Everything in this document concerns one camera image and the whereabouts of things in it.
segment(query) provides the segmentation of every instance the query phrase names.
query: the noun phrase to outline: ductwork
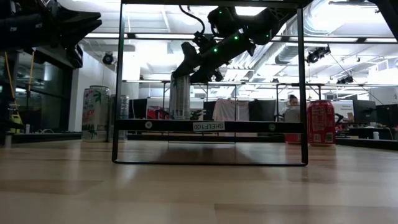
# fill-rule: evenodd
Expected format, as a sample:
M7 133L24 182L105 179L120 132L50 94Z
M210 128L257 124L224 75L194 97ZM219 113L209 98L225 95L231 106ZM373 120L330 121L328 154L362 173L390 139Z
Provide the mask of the ductwork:
M334 30L343 25L341 21L328 21L330 12L329 0L314 0L304 10L304 34L309 35L329 35ZM287 28L282 32L282 35L298 35L297 16L293 17L287 23ZM263 58L258 61L254 67L255 74L261 71L267 71L267 75L274 75L275 73L284 69L284 66L270 66L274 69L263 68L264 64L287 65L292 62L293 58L297 56L298 47L288 46L283 43L273 43Z

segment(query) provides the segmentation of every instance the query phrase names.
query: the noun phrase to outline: light wood floor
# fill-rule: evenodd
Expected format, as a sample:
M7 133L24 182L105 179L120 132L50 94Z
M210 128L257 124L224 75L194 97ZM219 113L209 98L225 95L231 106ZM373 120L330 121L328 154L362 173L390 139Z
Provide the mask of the light wood floor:
M299 155L285 144L121 148L121 157L140 160L282 162ZM132 166L110 157L110 144L81 141L0 149L0 223L398 223L398 152L311 148L303 168Z

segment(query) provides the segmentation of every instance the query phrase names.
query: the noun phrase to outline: white can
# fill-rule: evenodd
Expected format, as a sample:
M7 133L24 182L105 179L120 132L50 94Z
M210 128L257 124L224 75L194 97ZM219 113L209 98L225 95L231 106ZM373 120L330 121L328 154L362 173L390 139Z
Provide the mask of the white can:
M189 120L190 111L190 76L185 75L179 78L171 76L170 82L170 119Z
M108 133L110 90L105 86L90 86L83 107L82 140L105 142Z
M108 142L113 142L113 128L114 128L114 104L115 104L116 95L111 95L111 102L109 107L109 133L108 133ZM121 119L129 119L129 97L126 95L120 96L120 117ZM127 141L127 130L119 131L119 142Z

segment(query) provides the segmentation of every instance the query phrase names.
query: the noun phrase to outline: black metal frame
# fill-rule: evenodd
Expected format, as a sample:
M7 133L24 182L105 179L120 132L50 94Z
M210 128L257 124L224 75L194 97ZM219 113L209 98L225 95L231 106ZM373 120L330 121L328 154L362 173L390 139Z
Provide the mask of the black metal frame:
M186 4L183 0L122 0L120 6L119 21L119 45L118 45L118 72L116 79L116 102L114 105L114 132L119 130L151 131L193 131L194 121L174 121L174 120L142 120L142 119L118 119L120 114L120 100L122 71L123 71L123 49L124 49L124 7L126 4L167 4L178 5ZM247 0L193 0L189 5L197 6L257 6L257 7L278 7L297 10L298 23L298 74L300 87L300 123L275 123L275 122L224 122L226 132L244 133L300 133L301 139L301 163L286 164L220 164L212 162L134 162L118 160L118 135L113 136L112 162L117 164L162 164L162 165L210 165L210 166L306 166L308 164L308 140L307 140L307 106L305 96L305 56L304 56L304 28L303 28L303 5L299 1L247 1Z

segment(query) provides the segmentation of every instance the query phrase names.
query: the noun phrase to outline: person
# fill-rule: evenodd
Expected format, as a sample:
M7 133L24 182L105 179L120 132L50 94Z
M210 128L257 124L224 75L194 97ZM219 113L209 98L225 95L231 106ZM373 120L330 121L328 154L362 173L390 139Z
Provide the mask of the person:
M297 99L297 97L295 95L290 95L289 96L289 105L298 105L299 104L299 100Z

